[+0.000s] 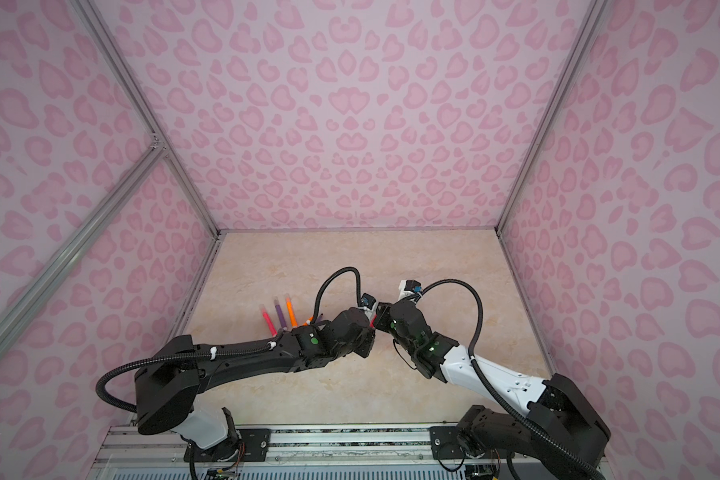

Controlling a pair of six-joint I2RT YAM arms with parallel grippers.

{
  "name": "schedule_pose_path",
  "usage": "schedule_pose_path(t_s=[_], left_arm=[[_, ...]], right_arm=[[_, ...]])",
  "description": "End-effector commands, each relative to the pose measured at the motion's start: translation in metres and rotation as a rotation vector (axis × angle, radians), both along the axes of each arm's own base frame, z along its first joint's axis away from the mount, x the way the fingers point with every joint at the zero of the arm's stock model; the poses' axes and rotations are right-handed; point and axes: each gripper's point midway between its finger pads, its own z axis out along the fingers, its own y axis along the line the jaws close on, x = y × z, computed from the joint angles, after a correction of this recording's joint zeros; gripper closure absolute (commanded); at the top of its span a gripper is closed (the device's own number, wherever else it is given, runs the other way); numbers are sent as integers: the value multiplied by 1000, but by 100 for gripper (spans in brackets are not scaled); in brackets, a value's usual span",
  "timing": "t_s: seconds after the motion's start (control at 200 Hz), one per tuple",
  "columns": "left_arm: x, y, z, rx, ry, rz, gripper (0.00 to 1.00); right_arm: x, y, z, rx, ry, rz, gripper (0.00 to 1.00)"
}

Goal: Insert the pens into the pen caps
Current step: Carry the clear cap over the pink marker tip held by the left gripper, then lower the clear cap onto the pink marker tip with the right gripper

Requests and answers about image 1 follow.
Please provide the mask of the purple pen group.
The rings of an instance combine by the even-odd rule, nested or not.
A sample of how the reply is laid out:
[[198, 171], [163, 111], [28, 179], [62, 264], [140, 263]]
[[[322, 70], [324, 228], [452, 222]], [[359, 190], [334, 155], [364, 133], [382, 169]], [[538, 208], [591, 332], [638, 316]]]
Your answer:
[[281, 327], [283, 330], [287, 330], [287, 329], [288, 329], [288, 322], [287, 322], [287, 320], [286, 320], [286, 317], [285, 317], [284, 311], [283, 311], [283, 309], [282, 309], [282, 306], [280, 305], [279, 302], [275, 301], [275, 302], [274, 302], [274, 307], [275, 307], [275, 311], [276, 311], [276, 315], [277, 315], [277, 318], [278, 318], [280, 327]]

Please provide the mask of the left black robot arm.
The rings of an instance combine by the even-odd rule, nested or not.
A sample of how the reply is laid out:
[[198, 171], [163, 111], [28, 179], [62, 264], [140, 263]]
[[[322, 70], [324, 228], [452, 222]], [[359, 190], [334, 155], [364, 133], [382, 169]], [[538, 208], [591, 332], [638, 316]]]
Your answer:
[[171, 340], [135, 374], [138, 432], [167, 431], [207, 450], [234, 442], [231, 414], [206, 410], [196, 398], [215, 387], [254, 376], [323, 368], [354, 353], [368, 357], [375, 341], [369, 311], [350, 308], [332, 321], [297, 327], [270, 339], [238, 344], [195, 344], [189, 335]]

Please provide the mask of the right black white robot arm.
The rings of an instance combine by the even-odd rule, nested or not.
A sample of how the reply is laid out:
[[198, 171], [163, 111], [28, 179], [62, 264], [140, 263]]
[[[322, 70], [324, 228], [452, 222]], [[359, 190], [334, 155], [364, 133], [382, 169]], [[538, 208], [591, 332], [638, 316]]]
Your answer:
[[374, 327], [392, 336], [427, 379], [463, 387], [500, 406], [475, 405], [457, 425], [462, 451], [503, 450], [535, 458], [558, 479], [599, 479], [611, 432], [568, 377], [525, 375], [480, 356], [431, 329], [411, 298], [375, 308]]

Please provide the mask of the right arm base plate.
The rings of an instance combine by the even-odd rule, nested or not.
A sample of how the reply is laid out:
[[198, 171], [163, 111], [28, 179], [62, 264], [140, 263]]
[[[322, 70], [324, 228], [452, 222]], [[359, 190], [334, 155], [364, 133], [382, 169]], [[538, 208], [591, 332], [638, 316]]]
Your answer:
[[467, 458], [458, 440], [455, 425], [435, 425], [428, 429], [432, 457], [435, 460], [461, 461]]

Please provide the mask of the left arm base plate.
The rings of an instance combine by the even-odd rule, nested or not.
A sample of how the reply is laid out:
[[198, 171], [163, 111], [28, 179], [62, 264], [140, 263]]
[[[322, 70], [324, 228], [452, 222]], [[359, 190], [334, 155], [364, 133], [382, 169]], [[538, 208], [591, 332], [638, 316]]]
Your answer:
[[187, 447], [183, 460], [200, 463], [263, 462], [269, 449], [271, 430], [267, 428], [244, 428], [232, 430], [217, 445], [206, 449]]

